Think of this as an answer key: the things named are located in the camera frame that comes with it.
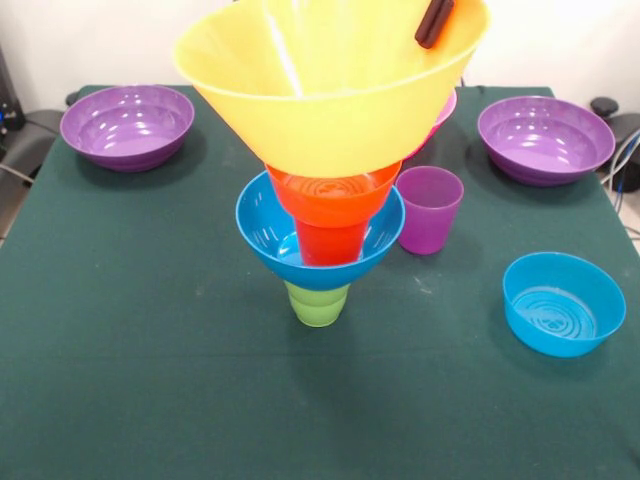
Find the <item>black cable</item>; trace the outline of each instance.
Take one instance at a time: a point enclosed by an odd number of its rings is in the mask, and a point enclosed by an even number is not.
[[[43,125],[43,124],[38,123],[38,122],[34,122],[33,120],[29,120],[28,118],[27,118],[27,123],[30,123],[31,125],[35,125],[36,127],[43,128],[43,129],[53,133],[54,135],[59,135],[60,134],[60,132],[56,132],[53,128],[49,128],[46,125]]]

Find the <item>cup rim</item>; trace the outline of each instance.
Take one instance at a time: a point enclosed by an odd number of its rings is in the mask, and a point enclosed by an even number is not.
[[[458,185],[458,187],[460,189],[460,193],[459,193],[458,196],[456,196],[456,199],[453,200],[452,202],[448,202],[446,205],[441,205],[439,207],[427,207],[425,205],[420,205],[418,203],[412,202],[411,200],[407,200],[407,198],[402,193],[402,188],[400,186],[400,181],[402,180],[403,177],[409,176],[411,174],[417,174],[417,173],[420,173],[420,172],[426,172],[426,171],[431,171],[431,172],[437,171],[439,173],[444,173],[451,180],[454,180],[454,182]],[[411,167],[411,168],[406,169],[403,172],[400,172],[400,174],[396,178],[395,186],[398,189],[398,193],[402,197],[402,201],[405,202],[407,205],[411,205],[414,208],[425,210],[425,211],[430,211],[430,212],[437,212],[437,211],[440,211],[440,210],[445,210],[447,208],[451,208],[452,206],[455,206],[455,205],[459,204],[462,201],[462,198],[464,197],[464,183],[462,183],[462,180],[460,180],[460,177],[458,177],[452,171],[447,170],[446,168],[436,167],[436,166],[433,166],[433,165],[419,165],[417,167]]]

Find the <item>orange cup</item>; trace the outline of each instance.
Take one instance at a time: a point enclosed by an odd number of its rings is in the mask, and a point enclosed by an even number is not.
[[[295,219],[305,265],[355,262],[369,220],[384,205],[402,162],[342,178],[290,175],[266,166],[283,208]]]

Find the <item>cable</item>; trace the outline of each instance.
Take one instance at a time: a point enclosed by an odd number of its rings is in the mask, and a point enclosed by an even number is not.
[[[611,168],[609,169],[609,175],[600,180],[601,184],[609,182],[609,190],[613,190],[613,177],[624,168],[624,166],[631,160],[632,155],[635,153],[636,148],[640,145],[640,128],[633,132],[624,141],[624,143],[618,148],[613,159],[611,160]],[[624,158],[618,164],[620,156],[624,153]]]
[[[627,227],[626,225],[624,226],[624,228],[629,230],[631,233],[635,233],[636,235],[640,236],[640,230],[638,230],[636,228],[632,228],[632,227]]]
[[[43,128],[43,129],[53,133],[54,135],[59,135],[60,134],[60,132],[56,132],[53,128],[47,127],[46,125],[43,125],[43,124],[38,123],[38,122],[34,122],[33,120],[29,120],[28,118],[27,118],[26,121],[27,121],[27,123],[30,123],[31,125],[35,125],[36,127]]]
[[[9,172],[13,175],[15,175],[16,177],[20,178],[21,180],[24,180],[25,182],[27,182],[30,185],[33,185],[33,178],[25,175],[22,172],[19,172],[11,167],[8,167],[7,165],[5,165],[4,163],[0,163],[0,170],[4,170],[6,172]]]

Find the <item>table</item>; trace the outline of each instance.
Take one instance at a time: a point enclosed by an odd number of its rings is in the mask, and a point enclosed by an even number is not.
[[[313,330],[235,226],[260,162],[179,89],[196,122],[170,163],[117,174],[59,138],[0,249],[0,478],[640,477],[638,255],[595,175],[518,185],[475,130],[491,102],[550,90],[458,91],[405,166],[464,181],[446,249],[394,246]],[[586,357],[537,354],[505,323],[502,273],[537,250],[626,295]]]

